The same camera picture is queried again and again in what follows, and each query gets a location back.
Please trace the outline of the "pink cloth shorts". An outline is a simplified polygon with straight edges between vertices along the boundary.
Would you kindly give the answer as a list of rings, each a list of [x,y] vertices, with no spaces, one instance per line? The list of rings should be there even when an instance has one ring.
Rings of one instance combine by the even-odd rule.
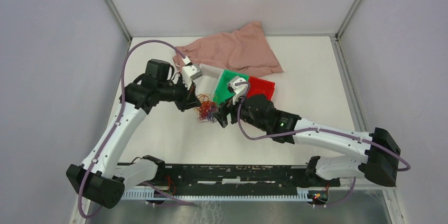
[[[178,46],[192,63],[206,64],[253,77],[282,73],[260,21],[252,21],[231,33],[220,32]]]

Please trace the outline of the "red plastic bin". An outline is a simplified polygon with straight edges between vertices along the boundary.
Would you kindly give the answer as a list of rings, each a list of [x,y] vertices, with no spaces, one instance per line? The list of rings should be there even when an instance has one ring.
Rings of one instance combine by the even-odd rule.
[[[275,83],[264,80],[257,77],[249,77],[248,82],[250,83],[249,93],[247,94],[247,98],[250,98],[254,95],[263,94],[267,100],[271,100],[275,91]]]

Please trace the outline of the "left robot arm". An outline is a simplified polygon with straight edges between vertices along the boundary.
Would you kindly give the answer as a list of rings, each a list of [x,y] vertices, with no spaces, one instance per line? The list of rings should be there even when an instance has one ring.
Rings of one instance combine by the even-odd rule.
[[[111,209],[134,186],[165,181],[166,170],[160,167],[164,161],[157,158],[145,158],[120,170],[117,165],[130,138],[158,103],[173,102],[181,112],[201,105],[194,83],[202,76],[201,68],[192,63],[183,66],[177,82],[168,78],[171,70],[170,63],[151,59],[145,72],[122,90],[114,120],[97,145],[81,164],[71,164],[66,171],[80,198]]]

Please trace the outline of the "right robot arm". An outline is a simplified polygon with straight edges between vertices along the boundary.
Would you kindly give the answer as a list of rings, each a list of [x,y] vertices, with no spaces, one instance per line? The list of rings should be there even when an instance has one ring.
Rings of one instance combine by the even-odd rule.
[[[377,127],[373,132],[356,132],[317,124],[275,108],[262,94],[231,97],[218,104],[211,115],[223,128],[247,123],[264,132],[253,137],[243,130],[251,141],[270,138],[282,144],[316,146],[339,153],[337,157],[310,158],[305,179],[312,186],[325,180],[364,177],[377,185],[395,187],[398,172],[410,169],[389,131]]]

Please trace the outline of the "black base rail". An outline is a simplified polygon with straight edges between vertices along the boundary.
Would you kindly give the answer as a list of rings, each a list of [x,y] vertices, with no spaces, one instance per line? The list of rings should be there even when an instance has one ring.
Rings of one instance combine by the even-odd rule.
[[[337,188],[339,179],[325,180],[307,166],[180,164],[156,160],[148,184],[173,196],[286,196],[309,188]]]

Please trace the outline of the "translucent white bin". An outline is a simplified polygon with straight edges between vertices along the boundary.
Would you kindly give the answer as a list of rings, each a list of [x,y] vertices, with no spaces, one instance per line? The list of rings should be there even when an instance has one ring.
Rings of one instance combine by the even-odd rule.
[[[204,77],[220,79],[220,77],[222,76],[222,73],[224,72],[224,69],[222,69],[222,68],[217,68],[217,67],[209,66],[206,64],[200,64],[199,67],[200,67],[200,69],[202,71],[202,75]]]

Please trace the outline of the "green plastic bin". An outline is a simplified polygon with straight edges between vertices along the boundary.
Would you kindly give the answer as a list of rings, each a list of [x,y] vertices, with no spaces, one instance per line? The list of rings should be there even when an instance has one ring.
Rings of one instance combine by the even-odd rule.
[[[235,76],[242,77],[246,81],[248,81],[249,79],[249,75],[247,74],[224,70],[214,92],[213,102],[215,102],[217,105],[226,101],[228,98],[234,95],[234,93],[228,90],[227,84]]]

